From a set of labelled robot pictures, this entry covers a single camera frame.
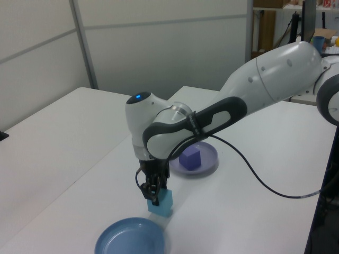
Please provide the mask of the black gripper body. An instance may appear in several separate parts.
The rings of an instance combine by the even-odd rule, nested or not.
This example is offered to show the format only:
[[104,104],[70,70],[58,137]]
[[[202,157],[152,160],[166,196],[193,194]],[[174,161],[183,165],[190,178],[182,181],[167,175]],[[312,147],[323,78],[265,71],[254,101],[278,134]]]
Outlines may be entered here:
[[166,160],[139,160],[139,163],[142,166],[141,171],[145,174],[145,181],[155,182],[164,169],[169,169],[169,164]]

